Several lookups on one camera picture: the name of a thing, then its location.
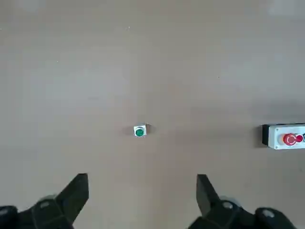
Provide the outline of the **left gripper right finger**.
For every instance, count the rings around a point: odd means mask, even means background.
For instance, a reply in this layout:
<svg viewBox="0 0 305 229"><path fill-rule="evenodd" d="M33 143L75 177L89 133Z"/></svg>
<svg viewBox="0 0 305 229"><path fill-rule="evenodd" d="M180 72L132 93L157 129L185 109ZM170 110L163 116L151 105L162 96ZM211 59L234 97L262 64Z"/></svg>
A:
<svg viewBox="0 0 305 229"><path fill-rule="evenodd" d="M220 199L208 176L196 177L196 200L201 212L189 229L295 229L281 211L260 207L255 213L246 211L233 201Z"/></svg>

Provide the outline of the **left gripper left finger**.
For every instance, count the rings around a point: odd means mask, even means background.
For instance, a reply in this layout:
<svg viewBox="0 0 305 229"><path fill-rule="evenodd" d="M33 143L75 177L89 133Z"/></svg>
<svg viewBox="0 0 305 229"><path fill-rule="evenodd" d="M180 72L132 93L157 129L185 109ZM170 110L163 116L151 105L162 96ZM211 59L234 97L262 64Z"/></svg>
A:
<svg viewBox="0 0 305 229"><path fill-rule="evenodd" d="M48 195L32 207L18 211L15 206L0 207L2 229L72 229L89 199L87 173L77 174L57 195Z"/></svg>

